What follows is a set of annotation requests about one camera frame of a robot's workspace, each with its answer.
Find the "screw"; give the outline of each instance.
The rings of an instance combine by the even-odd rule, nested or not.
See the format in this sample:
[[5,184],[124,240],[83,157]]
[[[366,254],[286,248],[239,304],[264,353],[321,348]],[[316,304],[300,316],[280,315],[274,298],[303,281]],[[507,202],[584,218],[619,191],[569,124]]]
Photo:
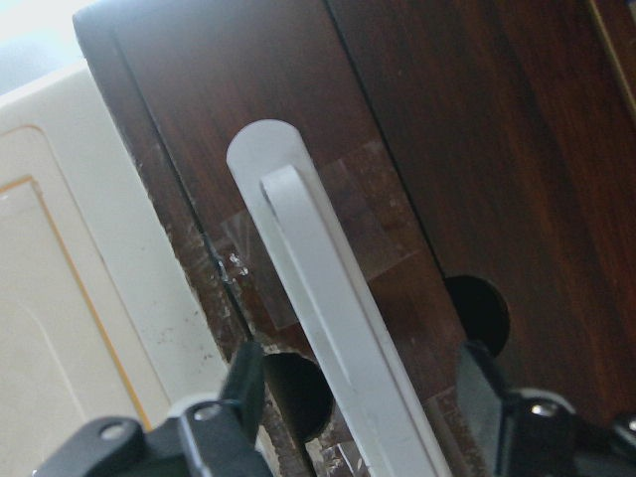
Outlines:
[[554,417],[558,412],[558,405],[554,402],[541,402],[539,404],[533,404],[530,408],[530,412],[541,417]]
[[194,414],[195,420],[209,420],[219,413],[220,407],[217,404],[209,405],[208,407],[202,407],[197,409]]
[[121,437],[126,428],[121,422],[116,422],[114,424],[110,424],[99,433],[99,437],[103,440],[115,440]]

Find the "white handle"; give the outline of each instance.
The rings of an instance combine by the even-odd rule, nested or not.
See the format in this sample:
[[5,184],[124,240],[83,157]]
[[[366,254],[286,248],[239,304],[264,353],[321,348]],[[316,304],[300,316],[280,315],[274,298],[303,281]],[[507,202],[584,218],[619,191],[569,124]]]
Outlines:
[[450,476],[298,131],[251,124],[228,164],[372,474]]

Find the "wooden cabinet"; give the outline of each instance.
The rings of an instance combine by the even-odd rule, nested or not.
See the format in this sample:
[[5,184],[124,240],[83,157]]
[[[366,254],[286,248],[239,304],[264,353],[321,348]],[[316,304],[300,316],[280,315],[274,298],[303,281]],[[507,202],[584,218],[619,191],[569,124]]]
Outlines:
[[[244,210],[230,141],[282,119],[364,206],[346,189],[332,200],[371,211],[398,250],[370,286],[422,402],[452,387],[464,339],[444,283],[472,276],[505,302],[511,381],[607,423],[636,409],[636,135],[593,21],[573,0],[109,0],[76,28],[226,357],[251,335],[312,358],[253,274],[233,272],[224,226]],[[460,291],[462,320],[495,326]],[[281,468],[305,475],[279,400],[266,424]],[[332,424],[323,448],[350,438],[337,411]]]

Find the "dark circular cutout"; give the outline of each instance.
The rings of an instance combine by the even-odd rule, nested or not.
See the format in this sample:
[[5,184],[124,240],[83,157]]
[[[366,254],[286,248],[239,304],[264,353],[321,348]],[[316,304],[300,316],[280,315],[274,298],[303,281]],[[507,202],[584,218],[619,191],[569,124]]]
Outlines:
[[504,349],[510,335],[508,306],[497,289],[481,278],[462,275],[446,278],[466,336],[480,340],[493,356]]
[[283,419],[301,442],[307,442],[329,422],[334,398],[320,368],[297,353],[264,358],[265,376]]

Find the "black hole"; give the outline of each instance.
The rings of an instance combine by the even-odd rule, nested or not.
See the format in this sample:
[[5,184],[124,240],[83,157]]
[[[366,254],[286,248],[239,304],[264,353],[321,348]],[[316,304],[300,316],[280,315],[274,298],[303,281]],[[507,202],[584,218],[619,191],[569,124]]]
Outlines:
[[320,368],[296,353],[264,358],[265,376],[285,422],[300,442],[307,442],[327,425],[333,396]]
[[510,334],[510,319],[495,287],[474,276],[446,278],[445,284],[468,338],[480,340],[493,356],[501,353]]

